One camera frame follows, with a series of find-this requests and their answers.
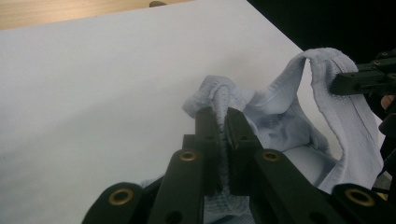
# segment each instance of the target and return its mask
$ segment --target cloth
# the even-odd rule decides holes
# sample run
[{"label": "cloth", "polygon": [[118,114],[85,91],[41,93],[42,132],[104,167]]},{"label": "cloth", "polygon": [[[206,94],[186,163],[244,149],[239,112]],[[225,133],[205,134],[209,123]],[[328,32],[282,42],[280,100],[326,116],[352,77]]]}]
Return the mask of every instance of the cloth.
[{"label": "cloth", "polygon": [[[339,161],[332,157],[326,137],[309,121],[297,98],[306,59],[311,64],[311,86],[318,110],[343,149]],[[336,74],[355,71],[356,65],[337,49],[310,49],[295,56],[282,74],[261,91],[238,87],[227,77],[206,77],[183,105],[193,118],[201,108],[212,106],[224,144],[220,152],[224,189],[205,198],[205,223],[254,223],[248,197],[233,196],[228,188],[223,127],[228,107],[242,111],[262,146],[285,153],[319,189],[331,193],[338,184],[353,183],[368,189],[374,184],[383,166],[374,115],[362,95],[329,93]]]}]

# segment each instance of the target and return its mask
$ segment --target wrinkled fabric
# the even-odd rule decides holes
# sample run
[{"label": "wrinkled fabric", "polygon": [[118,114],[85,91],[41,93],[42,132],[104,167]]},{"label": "wrinkled fabric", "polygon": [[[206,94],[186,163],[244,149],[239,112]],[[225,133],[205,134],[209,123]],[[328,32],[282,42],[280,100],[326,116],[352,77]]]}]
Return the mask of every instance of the wrinkled fabric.
[{"label": "wrinkled fabric", "polygon": [[[332,157],[326,137],[309,121],[297,98],[306,59],[311,64],[318,110],[343,149],[339,161]],[[260,91],[238,87],[227,77],[205,78],[183,105],[192,118],[201,108],[211,106],[221,130],[219,167],[224,190],[205,198],[205,223],[254,223],[248,197],[233,196],[228,188],[224,134],[228,107],[242,111],[262,146],[283,152],[317,188],[331,193],[335,185],[343,183],[372,187],[383,166],[374,115],[362,95],[329,92],[336,74],[356,71],[356,65],[337,49],[310,49],[291,59],[282,74]]]}]

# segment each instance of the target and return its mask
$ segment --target white table surface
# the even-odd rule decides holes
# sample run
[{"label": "white table surface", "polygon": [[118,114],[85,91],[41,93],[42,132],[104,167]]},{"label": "white table surface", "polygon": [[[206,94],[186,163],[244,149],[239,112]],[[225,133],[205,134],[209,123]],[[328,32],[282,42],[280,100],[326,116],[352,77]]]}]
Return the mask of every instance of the white table surface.
[{"label": "white table surface", "polygon": [[[0,223],[80,223],[107,187],[165,171],[205,76],[262,89],[299,52],[245,0],[0,31]],[[303,108],[337,151],[309,82]]]}]

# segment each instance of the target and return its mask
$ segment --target screw hole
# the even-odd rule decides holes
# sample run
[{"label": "screw hole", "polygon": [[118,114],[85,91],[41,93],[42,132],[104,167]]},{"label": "screw hole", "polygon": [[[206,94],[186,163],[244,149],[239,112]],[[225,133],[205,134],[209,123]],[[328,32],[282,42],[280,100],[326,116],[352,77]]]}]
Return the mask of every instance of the screw hole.
[{"label": "screw hole", "polygon": [[267,161],[279,161],[280,160],[279,156],[275,152],[272,152],[272,151],[263,152],[262,158]]},{"label": "screw hole", "polygon": [[189,151],[181,153],[179,157],[183,161],[194,161],[196,159],[195,153]]},{"label": "screw hole", "polygon": [[108,202],[112,205],[123,205],[131,201],[134,192],[131,189],[117,189],[108,197]]},{"label": "screw hole", "polygon": [[347,189],[346,196],[350,201],[365,207],[370,207],[375,204],[373,197],[360,189]]},{"label": "screw hole", "polygon": [[166,224],[178,224],[183,219],[183,216],[180,212],[170,212],[165,216]]}]

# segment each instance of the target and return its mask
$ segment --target black mechanical part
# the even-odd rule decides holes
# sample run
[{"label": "black mechanical part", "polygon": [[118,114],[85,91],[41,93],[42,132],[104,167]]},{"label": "black mechanical part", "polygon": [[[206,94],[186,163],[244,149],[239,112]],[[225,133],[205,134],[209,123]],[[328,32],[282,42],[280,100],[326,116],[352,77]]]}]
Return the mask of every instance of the black mechanical part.
[{"label": "black mechanical part", "polygon": [[396,206],[396,149],[393,149],[385,159],[384,171],[385,170],[392,176],[388,193],[388,202]]},{"label": "black mechanical part", "polygon": [[330,86],[330,92],[336,95],[396,94],[396,57],[358,64],[358,69],[359,72],[338,74]]},{"label": "black mechanical part", "polygon": [[143,188],[143,197],[141,199],[140,206],[142,206],[141,212],[145,217],[145,222],[149,218],[151,213],[151,208],[155,203],[155,199],[157,198],[158,190],[160,189],[161,183],[163,182],[163,177],[158,178],[145,188]]},{"label": "black mechanical part", "polygon": [[148,224],[198,224],[204,220],[204,155],[174,153],[150,212]]},{"label": "black mechanical part", "polygon": [[239,110],[228,108],[224,129],[228,139],[230,192],[247,196],[250,191],[247,183],[251,181],[249,165],[253,162],[254,153],[262,149],[262,145]]},{"label": "black mechanical part", "polygon": [[212,108],[205,107],[199,110],[195,115],[194,148],[205,156],[204,186],[207,196],[213,196],[222,190],[219,178],[219,135],[219,125]]},{"label": "black mechanical part", "polygon": [[395,223],[396,208],[376,193],[358,185],[343,184],[332,190],[334,208],[349,223],[377,224]]},{"label": "black mechanical part", "polygon": [[145,223],[140,202],[143,190],[130,183],[119,183],[106,189],[84,217],[82,224]]},{"label": "black mechanical part", "polygon": [[387,137],[396,138],[396,115],[388,115],[378,126],[378,129]]},{"label": "black mechanical part", "polygon": [[257,151],[253,174],[250,210],[256,223],[347,223],[283,153]]}]

